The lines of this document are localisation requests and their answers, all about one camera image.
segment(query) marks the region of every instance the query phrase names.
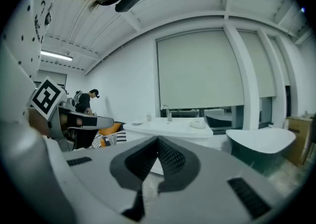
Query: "backpack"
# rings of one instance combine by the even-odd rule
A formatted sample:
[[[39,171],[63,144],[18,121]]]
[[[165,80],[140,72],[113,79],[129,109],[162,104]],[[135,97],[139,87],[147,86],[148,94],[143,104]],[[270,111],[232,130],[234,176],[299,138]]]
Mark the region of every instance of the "backpack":
[[[73,98],[73,100],[75,101],[75,108],[77,108],[77,104],[79,103],[79,98],[81,97],[82,93],[82,91],[78,90]]]

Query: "white pillar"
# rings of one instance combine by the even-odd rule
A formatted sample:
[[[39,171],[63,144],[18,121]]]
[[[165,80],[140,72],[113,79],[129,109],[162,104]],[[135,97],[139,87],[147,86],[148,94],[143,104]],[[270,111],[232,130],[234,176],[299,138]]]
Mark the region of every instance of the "white pillar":
[[[294,49],[289,38],[278,35],[276,42],[282,52],[291,88],[291,116],[304,114],[304,74],[301,70],[300,52]]]
[[[272,123],[275,127],[282,128],[286,117],[286,93],[281,64],[265,32],[260,29],[257,33],[267,52],[276,84],[276,96],[272,98]]]
[[[259,126],[259,91],[256,73],[241,36],[236,28],[230,24],[224,24],[224,32],[233,48],[239,66],[244,95],[243,129],[256,130]]]

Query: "floor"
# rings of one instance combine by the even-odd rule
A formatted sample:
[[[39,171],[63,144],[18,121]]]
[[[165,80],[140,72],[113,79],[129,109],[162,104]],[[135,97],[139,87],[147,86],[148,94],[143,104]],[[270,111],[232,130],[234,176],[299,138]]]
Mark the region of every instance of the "floor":
[[[298,168],[283,157],[277,156],[274,158],[274,167],[272,167],[274,171],[269,174],[267,172],[264,176],[267,177],[283,197],[287,197],[304,182],[312,161],[313,159],[308,159],[303,167]],[[157,187],[162,181],[163,176],[155,173],[149,173],[145,179],[143,183],[145,211],[148,211],[151,204],[156,200],[158,196]]]

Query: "faucet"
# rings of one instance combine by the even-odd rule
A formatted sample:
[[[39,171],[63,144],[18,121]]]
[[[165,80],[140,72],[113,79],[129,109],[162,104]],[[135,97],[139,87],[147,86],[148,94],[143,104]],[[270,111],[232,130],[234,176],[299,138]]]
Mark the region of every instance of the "faucet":
[[[167,118],[168,118],[168,121],[171,122],[172,121],[172,115],[171,115],[171,112],[169,112],[169,106],[164,104],[160,110],[162,111],[164,108],[166,107],[166,110],[167,110]]]

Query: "ceiling light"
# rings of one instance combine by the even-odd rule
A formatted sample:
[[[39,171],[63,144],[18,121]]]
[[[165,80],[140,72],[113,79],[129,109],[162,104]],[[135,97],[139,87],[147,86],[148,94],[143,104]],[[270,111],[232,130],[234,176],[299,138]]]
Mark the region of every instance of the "ceiling light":
[[[55,57],[55,58],[59,58],[59,59],[63,59],[63,60],[69,60],[69,61],[73,60],[70,56],[66,56],[66,55],[60,55],[60,54],[51,53],[51,52],[47,52],[47,51],[40,51],[40,53],[41,53],[41,55],[51,56],[51,57]]]

